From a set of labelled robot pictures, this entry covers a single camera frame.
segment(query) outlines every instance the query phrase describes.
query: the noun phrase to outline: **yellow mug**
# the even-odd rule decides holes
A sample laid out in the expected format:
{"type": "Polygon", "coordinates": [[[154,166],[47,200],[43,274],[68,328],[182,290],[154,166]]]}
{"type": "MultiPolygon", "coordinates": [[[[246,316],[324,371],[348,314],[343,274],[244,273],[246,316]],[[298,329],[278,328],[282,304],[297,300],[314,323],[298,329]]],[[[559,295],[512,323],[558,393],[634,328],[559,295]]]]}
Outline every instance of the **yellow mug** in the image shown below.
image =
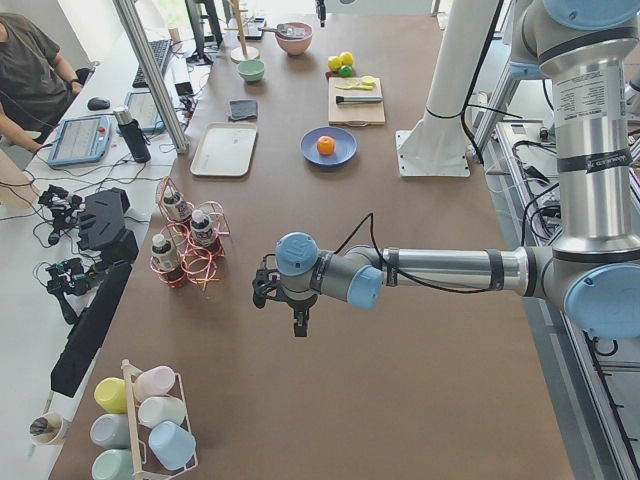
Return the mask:
{"type": "Polygon", "coordinates": [[[107,413],[127,413],[127,398],[124,392],[124,380],[108,377],[102,380],[93,398],[107,413]]]}

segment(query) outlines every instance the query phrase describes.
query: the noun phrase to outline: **brown table surface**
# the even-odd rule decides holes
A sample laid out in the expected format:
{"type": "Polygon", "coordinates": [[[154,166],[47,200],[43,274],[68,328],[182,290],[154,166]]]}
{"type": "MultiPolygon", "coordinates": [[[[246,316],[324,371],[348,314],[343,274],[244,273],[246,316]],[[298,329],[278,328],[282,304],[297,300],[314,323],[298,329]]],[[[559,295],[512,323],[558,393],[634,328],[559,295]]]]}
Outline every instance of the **brown table surface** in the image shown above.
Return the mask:
{"type": "MultiPolygon", "coordinates": [[[[436,20],[332,15],[320,29],[302,18],[315,31],[304,55],[288,57],[272,34],[254,44],[266,63],[256,85],[238,77],[227,39],[187,133],[192,155],[204,126],[226,121],[230,100],[256,99],[250,171],[195,178],[180,157],[172,173],[190,201],[225,208],[232,235],[221,281],[204,294],[158,281],[148,267],[154,219],[50,478],[90,477],[101,450],[89,429],[102,413],[92,392],[121,375],[123,358],[182,374],[200,465],[181,478],[573,478],[515,294],[387,288],[372,311],[321,297],[307,339],[293,337],[286,305],[253,306],[255,270],[282,235],[305,231],[337,248],[371,211],[381,246],[504,248],[481,167],[468,179],[398,174],[394,135],[423,114],[436,20]],[[299,144],[326,125],[326,59],[344,50],[357,74],[383,79],[387,123],[351,128],[356,157],[321,170],[299,144]]],[[[368,243],[367,229],[354,242],[368,243]]]]}

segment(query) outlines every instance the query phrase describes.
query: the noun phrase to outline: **black thermos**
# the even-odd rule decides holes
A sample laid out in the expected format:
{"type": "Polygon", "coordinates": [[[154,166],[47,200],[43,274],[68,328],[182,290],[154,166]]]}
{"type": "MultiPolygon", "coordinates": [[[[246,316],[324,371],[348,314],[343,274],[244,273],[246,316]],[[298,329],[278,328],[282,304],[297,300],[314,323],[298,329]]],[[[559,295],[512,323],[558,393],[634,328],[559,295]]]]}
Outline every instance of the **black thermos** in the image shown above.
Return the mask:
{"type": "Polygon", "coordinates": [[[147,138],[140,130],[138,121],[131,116],[129,108],[126,105],[116,107],[113,109],[113,114],[118,122],[120,135],[127,142],[133,159],[138,163],[148,162],[151,159],[151,154],[147,148],[147,138]]]}

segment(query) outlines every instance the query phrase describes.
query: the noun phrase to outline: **green bowl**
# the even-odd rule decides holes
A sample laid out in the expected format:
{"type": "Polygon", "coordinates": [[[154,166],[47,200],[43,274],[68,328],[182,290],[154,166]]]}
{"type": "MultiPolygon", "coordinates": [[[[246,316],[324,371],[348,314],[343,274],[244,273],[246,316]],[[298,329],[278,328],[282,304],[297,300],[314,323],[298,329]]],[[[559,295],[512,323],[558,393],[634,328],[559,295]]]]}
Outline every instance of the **green bowl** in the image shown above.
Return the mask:
{"type": "Polygon", "coordinates": [[[257,82],[264,75],[264,62],[262,60],[244,60],[238,64],[238,73],[247,82],[257,82]]]}

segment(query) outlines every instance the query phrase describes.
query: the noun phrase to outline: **person's arm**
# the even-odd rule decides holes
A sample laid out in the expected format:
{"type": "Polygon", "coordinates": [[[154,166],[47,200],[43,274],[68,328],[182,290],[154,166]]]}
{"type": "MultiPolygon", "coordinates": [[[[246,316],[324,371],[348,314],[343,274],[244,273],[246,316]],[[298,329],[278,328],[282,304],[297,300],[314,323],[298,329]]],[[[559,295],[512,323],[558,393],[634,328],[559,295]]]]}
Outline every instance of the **person's arm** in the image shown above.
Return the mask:
{"type": "Polygon", "coordinates": [[[36,153],[42,146],[33,140],[20,125],[7,117],[2,104],[0,104],[0,135],[7,137],[11,142],[29,150],[31,153],[36,153]]]}
{"type": "Polygon", "coordinates": [[[60,78],[71,85],[71,91],[74,95],[78,95],[82,91],[82,84],[78,81],[78,77],[76,77],[76,71],[66,58],[59,53],[56,54],[51,61],[51,66],[60,78]]]}

